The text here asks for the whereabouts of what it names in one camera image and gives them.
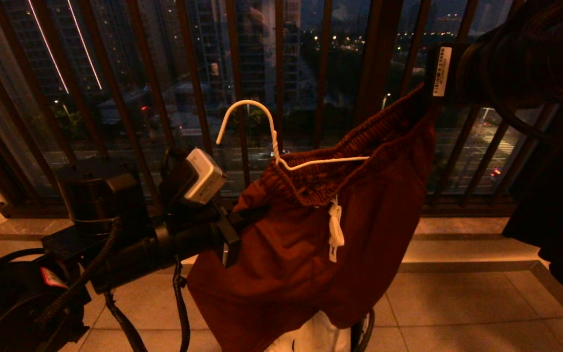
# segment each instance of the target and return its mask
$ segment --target small white device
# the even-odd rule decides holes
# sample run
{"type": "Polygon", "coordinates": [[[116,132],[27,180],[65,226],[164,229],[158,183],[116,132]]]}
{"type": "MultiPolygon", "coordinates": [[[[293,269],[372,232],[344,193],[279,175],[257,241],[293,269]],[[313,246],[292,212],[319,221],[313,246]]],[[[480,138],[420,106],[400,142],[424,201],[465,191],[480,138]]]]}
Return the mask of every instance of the small white device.
{"type": "Polygon", "coordinates": [[[186,192],[184,199],[188,202],[206,204],[223,187],[227,181],[227,174],[206,152],[199,148],[193,149],[186,160],[193,166],[198,178],[186,192]]]}

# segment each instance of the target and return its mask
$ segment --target red shorts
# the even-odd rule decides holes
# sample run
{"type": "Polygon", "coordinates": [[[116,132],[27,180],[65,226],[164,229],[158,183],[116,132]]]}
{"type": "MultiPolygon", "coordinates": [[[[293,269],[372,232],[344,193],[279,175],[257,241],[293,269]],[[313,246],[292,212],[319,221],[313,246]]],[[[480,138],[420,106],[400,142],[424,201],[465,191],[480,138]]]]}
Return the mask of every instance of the red shorts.
{"type": "Polygon", "coordinates": [[[271,163],[235,211],[268,205],[241,234],[238,263],[199,255],[188,287],[224,352],[262,352],[322,310],[338,328],[384,295],[414,233],[435,147],[420,89],[369,118],[335,147],[285,154],[289,165],[370,156],[295,171],[271,163]],[[342,206],[345,244],[329,258],[331,200],[342,206]]]}

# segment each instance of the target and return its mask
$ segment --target wire hanger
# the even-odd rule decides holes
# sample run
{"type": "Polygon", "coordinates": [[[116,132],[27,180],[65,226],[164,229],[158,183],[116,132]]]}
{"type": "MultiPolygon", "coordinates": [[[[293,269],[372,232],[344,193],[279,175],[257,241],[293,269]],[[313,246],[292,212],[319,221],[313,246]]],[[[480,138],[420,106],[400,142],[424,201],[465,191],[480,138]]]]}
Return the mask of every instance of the wire hanger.
{"type": "Polygon", "coordinates": [[[306,167],[308,165],[314,165],[314,164],[318,164],[318,163],[337,163],[337,162],[354,162],[357,160],[366,160],[369,158],[369,156],[354,156],[353,158],[336,158],[336,159],[325,159],[325,160],[312,160],[310,162],[305,162],[296,166],[288,166],[288,164],[286,163],[286,160],[282,159],[280,157],[280,152],[277,149],[277,131],[275,131],[275,125],[273,123],[273,116],[271,116],[270,111],[268,111],[268,109],[262,105],[260,102],[256,102],[255,100],[240,100],[239,102],[235,102],[232,104],[232,106],[230,106],[229,109],[227,109],[227,112],[225,113],[225,117],[223,118],[223,123],[221,124],[221,130],[219,130],[218,132],[218,137],[217,137],[217,145],[221,144],[221,139],[223,138],[223,134],[225,133],[225,127],[227,125],[227,120],[230,117],[230,114],[232,113],[232,111],[234,109],[236,109],[237,107],[241,106],[241,105],[255,105],[256,107],[259,107],[260,109],[262,109],[264,111],[264,113],[266,113],[266,117],[268,117],[268,124],[271,127],[271,138],[273,140],[273,156],[275,158],[275,164],[279,164],[281,162],[281,164],[288,170],[292,171],[292,170],[296,170],[296,169],[301,169],[301,167],[306,167]]]}

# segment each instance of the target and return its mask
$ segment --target sticker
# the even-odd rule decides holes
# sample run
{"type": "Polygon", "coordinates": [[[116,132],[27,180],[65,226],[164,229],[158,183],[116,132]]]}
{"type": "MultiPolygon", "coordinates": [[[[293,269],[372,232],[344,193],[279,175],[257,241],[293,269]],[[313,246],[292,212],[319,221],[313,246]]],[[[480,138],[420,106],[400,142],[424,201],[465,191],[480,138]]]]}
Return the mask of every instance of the sticker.
{"type": "Polygon", "coordinates": [[[436,79],[433,83],[433,96],[444,96],[447,87],[447,76],[449,75],[449,64],[451,63],[451,47],[443,46],[440,48],[438,56],[438,69],[436,69],[436,79]]]}
{"type": "Polygon", "coordinates": [[[46,267],[41,266],[41,273],[43,274],[43,281],[45,282],[45,285],[62,287],[63,289],[69,288],[53,271],[47,269],[46,267]]]}

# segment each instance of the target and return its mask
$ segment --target white drawstring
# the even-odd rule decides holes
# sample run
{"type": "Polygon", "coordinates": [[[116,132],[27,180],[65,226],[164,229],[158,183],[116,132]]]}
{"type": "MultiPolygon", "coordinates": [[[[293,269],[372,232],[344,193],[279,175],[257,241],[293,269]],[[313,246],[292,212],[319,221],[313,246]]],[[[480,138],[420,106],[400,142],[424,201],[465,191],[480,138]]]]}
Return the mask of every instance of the white drawstring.
{"type": "Polygon", "coordinates": [[[345,245],[345,238],[340,227],[342,207],[338,205],[338,195],[331,200],[333,203],[329,209],[329,260],[336,263],[338,258],[338,247],[345,245]]]}
{"type": "Polygon", "coordinates": [[[279,164],[279,162],[281,162],[281,164],[288,170],[292,171],[292,170],[296,170],[296,169],[301,169],[301,167],[306,167],[308,165],[313,165],[313,164],[317,164],[317,163],[337,163],[337,162],[353,162],[353,161],[357,161],[357,160],[366,160],[369,157],[368,156],[354,156],[353,158],[338,158],[338,159],[326,159],[326,160],[312,160],[310,162],[305,162],[296,166],[288,166],[288,164],[286,163],[286,161],[284,159],[282,159],[280,157],[280,152],[278,149],[278,145],[277,145],[277,131],[275,131],[275,124],[273,123],[273,116],[271,115],[270,111],[268,111],[268,109],[262,105],[260,102],[256,102],[255,100],[240,100],[239,102],[235,102],[232,104],[232,106],[230,106],[229,109],[227,109],[227,112],[225,113],[225,116],[223,117],[223,122],[221,123],[221,129],[218,131],[218,137],[217,137],[217,145],[221,144],[221,139],[223,138],[223,134],[225,133],[225,127],[227,127],[227,120],[230,117],[230,114],[232,113],[232,111],[234,109],[236,109],[237,107],[241,106],[241,105],[255,105],[256,107],[259,107],[260,109],[262,109],[264,111],[264,113],[266,113],[266,117],[268,117],[268,124],[270,125],[271,128],[271,138],[273,140],[273,157],[275,158],[275,163],[279,164]]]}

